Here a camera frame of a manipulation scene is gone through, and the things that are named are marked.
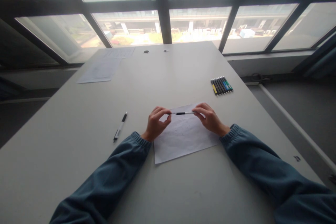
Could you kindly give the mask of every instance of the right hand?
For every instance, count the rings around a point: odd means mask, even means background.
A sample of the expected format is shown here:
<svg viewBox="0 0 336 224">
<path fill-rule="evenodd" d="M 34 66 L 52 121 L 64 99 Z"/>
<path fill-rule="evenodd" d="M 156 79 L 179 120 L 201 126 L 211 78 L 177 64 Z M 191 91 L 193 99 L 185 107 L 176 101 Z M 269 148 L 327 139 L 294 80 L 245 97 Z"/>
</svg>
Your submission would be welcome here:
<svg viewBox="0 0 336 224">
<path fill-rule="evenodd" d="M 197 112 L 194 115 L 201 120 L 203 126 L 207 130 L 212 131 L 220 137 L 225 136 L 231 130 L 230 127 L 224 125 L 220 121 L 215 111 L 207 103 L 198 104 L 194 109 L 192 109 L 192 111 Z"/>
</svg>

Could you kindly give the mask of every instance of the yellow marker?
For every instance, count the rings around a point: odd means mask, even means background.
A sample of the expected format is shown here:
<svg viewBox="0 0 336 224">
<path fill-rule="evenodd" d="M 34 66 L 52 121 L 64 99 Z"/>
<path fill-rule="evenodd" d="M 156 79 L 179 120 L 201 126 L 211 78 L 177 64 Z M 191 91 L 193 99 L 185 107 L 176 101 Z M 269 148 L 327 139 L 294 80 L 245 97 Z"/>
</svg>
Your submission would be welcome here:
<svg viewBox="0 0 336 224">
<path fill-rule="evenodd" d="M 215 91 L 215 94 L 217 94 L 217 90 L 216 90 L 216 88 L 215 88 L 215 85 L 214 85 L 214 84 L 212 84 L 212 87 L 213 87 L 213 90 Z"/>
<path fill-rule="evenodd" d="M 210 81 L 211 81 L 211 84 L 212 84 L 213 91 L 215 92 L 215 95 L 218 95 L 216 87 L 214 85 L 214 81 L 212 79 Z"/>
</svg>

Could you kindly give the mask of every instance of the finger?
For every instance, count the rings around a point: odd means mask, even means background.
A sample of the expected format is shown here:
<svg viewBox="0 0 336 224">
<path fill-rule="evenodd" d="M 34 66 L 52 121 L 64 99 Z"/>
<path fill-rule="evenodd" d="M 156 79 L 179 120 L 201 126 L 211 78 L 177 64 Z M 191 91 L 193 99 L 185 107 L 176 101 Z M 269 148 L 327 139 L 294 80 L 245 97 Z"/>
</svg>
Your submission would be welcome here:
<svg viewBox="0 0 336 224">
<path fill-rule="evenodd" d="M 164 121 L 163 125 L 167 127 L 172 121 L 172 115 L 170 114 L 167 119 Z"/>
<path fill-rule="evenodd" d="M 157 107 L 153 112 L 152 112 L 152 115 L 156 115 L 160 110 L 163 110 L 165 108 L 163 107 Z"/>
<path fill-rule="evenodd" d="M 196 113 L 196 114 L 194 114 L 194 115 L 197 116 L 197 117 L 201 120 L 201 123 L 202 123 L 202 124 L 205 123 L 205 118 L 204 118 L 201 114 Z"/>
<path fill-rule="evenodd" d="M 155 109 L 153 109 L 152 113 L 158 108 L 159 106 L 156 106 Z"/>
<path fill-rule="evenodd" d="M 212 109 L 207 103 L 200 103 L 196 107 L 201 107 L 201 108 L 204 108 L 206 110 L 211 110 Z"/>
<path fill-rule="evenodd" d="M 202 113 L 205 116 L 209 115 L 209 111 L 206 110 L 206 109 L 204 109 L 204 108 L 202 108 L 202 107 L 193 108 L 192 111 L 197 112 L 197 113 Z"/>
<path fill-rule="evenodd" d="M 157 112 L 153 118 L 156 120 L 159 120 L 164 114 L 168 114 L 168 113 L 171 113 L 171 111 L 165 108 Z"/>
</svg>

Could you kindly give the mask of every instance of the marker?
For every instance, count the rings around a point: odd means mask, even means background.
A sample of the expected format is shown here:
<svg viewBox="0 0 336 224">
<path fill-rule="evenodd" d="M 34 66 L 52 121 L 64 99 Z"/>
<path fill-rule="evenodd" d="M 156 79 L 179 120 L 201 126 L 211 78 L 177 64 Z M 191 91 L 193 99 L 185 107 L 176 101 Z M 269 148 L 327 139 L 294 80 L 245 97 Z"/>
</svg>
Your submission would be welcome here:
<svg viewBox="0 0 336 224">
<path fill-rule="evenodd" d="M 214 83 L 214 85 L 215 85 L 215 87 L 216 87 L 217 93 L 218 93 L 219 95 L 221 95 L 222 92 L 219 90 L 219 87 L 218 87 L 218 85 L 217 85 L 217 82 L 215 82 L 215 79 L 212 79 L 212 80 L 213 80 L 213 83 Z"/>
<path fill-rule="evenodd" d="M 211 81 L 211 85 L 212 85 L 213 91 L 215 92 L 215 95 L 218 96 L 216 87 L 214 85 L 214 81 L 212 79 L 210 81 Z"/>
<path fill-rule="evenodd" d="M 168 114 L 175 114 L 175 115 L 182 115 L 182 114 L 195 114 L 197 112 L 194 111 L 190 111 L 190 112 L 177 112 L 177 113 L 168 113 Z"/>
<path fill-rule="evenodd" d="M 217 83 L 217 86 L 218 86 L 218 88 L 219 88 L 220 93 L 221 93 L 221 94 L 224 94 L 224 90 L 222 89 L 222 86 L 221 86 L 221 84 L 219 83 L 219 81 L 218 81 L 217 79 L 215 79 L 215 82 Z"/>
<path fill-rule="evenodd" d="M 224 88 L 224 90 L 225 90 L 225 93 L 228 93 L 229 92 L 229 90 L 226 88 L 226 86 L 225 86 L 225 83 L 224 83 L 224 79 L 222 78 L 222 77 L 219 77 L 219 82 L 222 84 L 222 86 L 223 86 L 223 88 Z"/>
<path fill-rule="evenodd" d="M 220 80 L 220 78 L 217 78 L 217 82 L 219 83 L 221 89 L 223 90 L 223 93 L 226 93 L 226 88 L 223 85 L 223 82 Z"/>
<path fill-rule="evenodd" d="M 229 86 L 230 90 L 233 91 L 233 88 L 230 86 L 230 84 L 228 83 L 228 81 L 225 79 L 225 77 L 223 76 L 224 80 L 226 81 L 226 84 Z"/>
<path fill-rule="evenodd" d="M 120 132 L 121 132 L 121 128 L 123 127 L 123 124 L 124 124 L 124 122 L 126 120 L 126 116 L 127 116 L 127 111 L 126 111 L 124 117 L 122 118 L 121 124 L 120 124 L 119 128 L 117 129 L 117 132 L 114 135 L 113 142 L 115 142 L 115 141 L 118 140 L 118 137 L 119 137 Z"/>
<path fill-rule="evenodd" d="M 230 88 L 229 88 L 229 86 L 226 84 L 226 81 L 224 80 L 224 77 L 222 76 L 220 79 L 221 79 L 223 85 L 225 86 L 225 88 L 227 89 L 227 91 L 230 93 Z"/>
</svg>

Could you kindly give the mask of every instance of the floor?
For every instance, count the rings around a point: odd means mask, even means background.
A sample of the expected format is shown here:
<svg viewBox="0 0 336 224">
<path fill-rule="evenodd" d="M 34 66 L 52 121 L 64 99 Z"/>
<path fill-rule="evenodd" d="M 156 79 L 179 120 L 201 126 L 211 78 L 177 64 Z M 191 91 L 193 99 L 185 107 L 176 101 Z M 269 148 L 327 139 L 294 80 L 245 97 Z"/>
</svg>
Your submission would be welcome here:
<svg viewBox="0 0 336 224">
<path fill-rule="evenodd" d="M 336 163 L 336 87 L 332 82 L 283 82 L 264 85 L 315 143 Z M 327 187 L 331 169 L 259 86 L 249 89 Z"/>
<path fill-rule="evenodd" d="M 32 101 L 0 104 L 0 148 L 46 103 Z"/>
</svg>

